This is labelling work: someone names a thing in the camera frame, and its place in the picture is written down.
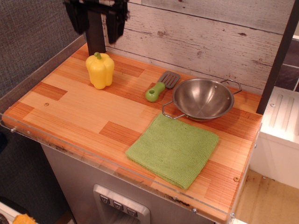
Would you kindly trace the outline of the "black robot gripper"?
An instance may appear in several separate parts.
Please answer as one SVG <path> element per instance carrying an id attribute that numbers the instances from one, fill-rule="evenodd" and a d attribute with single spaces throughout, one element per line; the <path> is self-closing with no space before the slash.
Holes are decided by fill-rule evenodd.
<path id="1" fill-rule="evenodd" d="M 88 11 L 106 14 L 108 42 L 116 43 L 123 35 L 125 22 L 128 19 L 128 0 L 64 0 L 66 12 L 74 30 L 83 34 L 89 28 Z"/>

